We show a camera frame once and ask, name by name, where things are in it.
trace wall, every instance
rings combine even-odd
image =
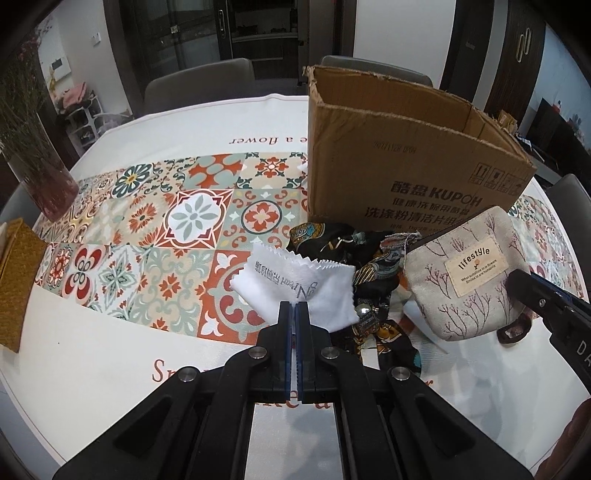
[[[437,88],[456,0],[358,0],[353,56],[428,75]]]
[[[568,120],[574,114],[582,118],[585,147],[591,147],[591,87],[554,30],[546,25],[544,53],[534,93],[519,126],[526,134],[542,98],[549,104],[561,102],[560,114]]]
[[[74,83],[86,82],[108,113],[131,111],[109,42],[102,0],[64,0],[53,12]],[[93,46],[91,36],[100,34]]]
[[[61,44],[60,26],[54,18],[53,13],[49,14],[41,22],[39,30],[43,32],[40,36],[41,43],[38,48],[39,62],[41,63],[43,78],[45,78],[46,84],[49,84],[49,68],[52,62],[65,56],[66,52],[64,52],[64,47]],[[56,83],[56,93],[64,92],[73,86],[72,76],[67,75]]]

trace metal screw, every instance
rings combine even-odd
[[[396,380],[408,380],[410,378],[410,370],[406,367],[394,367],[391,371],[392,377]]]
[[[263,346],[254,346],[248,351],[248,355],[255,360],[259,360],[259,358],[265,358],[267,349]]]
[[[320,354],[328,359],[332,360],[339,356],[339,349],[335,346],[325,346],[321,351]]]
[[[195,367],[183,367],[178,371],[177,375],[181,382],[192,382],[197,378],[197,369]]]

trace white tablecloth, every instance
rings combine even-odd
[[[306,137],[307,97],[230,100],[148,115],[111,130],[72,173],[83,179],[192,155],[306,152]],[[553,211],[535,180],[526,194]],[[534,468],[587,397],[548,338],[534,322],[510,348],[494,334],[455,343],[449,355],[421,342],[422,377]],[[0,378],[29,428],[62,464],[159,386],[167,370],[215,368],[243,348],[124,322],[34,286],[21,351],[2,348]],[[331,408],[257,406],[252,432],[246,478],[341,478]]]

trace shelf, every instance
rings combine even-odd
[[[278,38],[297,38],[297,32],[261,33],[258,35],[244,35],[242,37],[232,37],[232,43],[240,43],[243,41],[255,40],[275,40]]]

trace floral tile pattern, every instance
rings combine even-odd
[[[134,199],[107,199],[100,206],[92,224],[86,229],[82,241],[87,244],[110,244],[113,242],[119,224]]]
[[[115,227],[113,243],[146,245],[146,238],[162,227],[170,206],[163,195],[138,195]]]
[[[112,198],[123,198],[140,191],[140,187],[148,180],[152,173],[151,163],[141,163],[126,168],[117,176],[111,190]]]
[[[66,271],[77,248],[76,244],[56,244],[47,272],[41,283],[44,289],[60,295]]]
[[[182,190],[232,189],[246,154],[206,155],[186,159],[176,171],[176,178],[182,181]]]
[[[79,245],[72,255],[61,284],[61,296],[87,306],[98,287],[99,266],[108,247]]]
[[[306,155],[291,153],[247,153],[240,177],[239,189],[296,189],[305,175],[298,169]]]
[[[200,290],[203,303],[197,335],[230,343],[254,345],[265,321],[230,288],[250,252],[216,250],[209,278]]]
[[[290,229],[307,219],[303,199],[299,189],[235,190],[217,247],[250,250],[263,242],[285,248]]]
[[[56,249],[56,245],[57,244],[55,243],[47,244],[47,248],[45,249],[45,253],[43,254],[43,258],[41,259],[41,263],[35,274],[35,285],[39,285],[40,287],[43,286],[43,278],[45,277],[47,269],[53,259],[53,252]]]
[[[144,163],[79,182],[72,208],[34,231],[49,242],[35,283],[166,332],[253,345],[266,324],[230,279],[252,244],[288,244],[307,220],[302,153]],[[509,211],[530,270],[583,296],[557,219],[522,195]]]
[[[149,250],[133,245],[110,247],[98,266],[89,308],[129,320],[148,254]]]
[[[137,283],[130,321],[196,336],[202,308],[199,295],[212,259],[212,250],[151,249]]]
[[[558,222],[543,202],[522,195],[509,210],[530,270],[583,298],[583,286]]]
[[[180,191],[155,246],[216,248],[233,190]]]

